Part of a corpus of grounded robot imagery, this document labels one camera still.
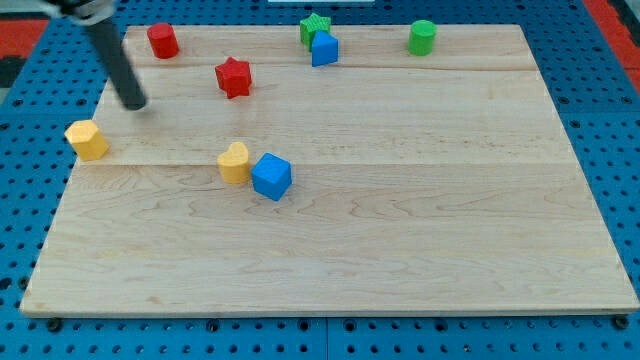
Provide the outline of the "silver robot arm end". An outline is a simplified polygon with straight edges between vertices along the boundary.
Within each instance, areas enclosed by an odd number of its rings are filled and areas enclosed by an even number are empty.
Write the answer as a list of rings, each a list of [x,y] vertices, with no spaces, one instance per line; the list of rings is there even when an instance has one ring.
[[[83,26],[95,25],[115,13],[114,0],[38,0],[38,5],[51,17],[66,16]]]

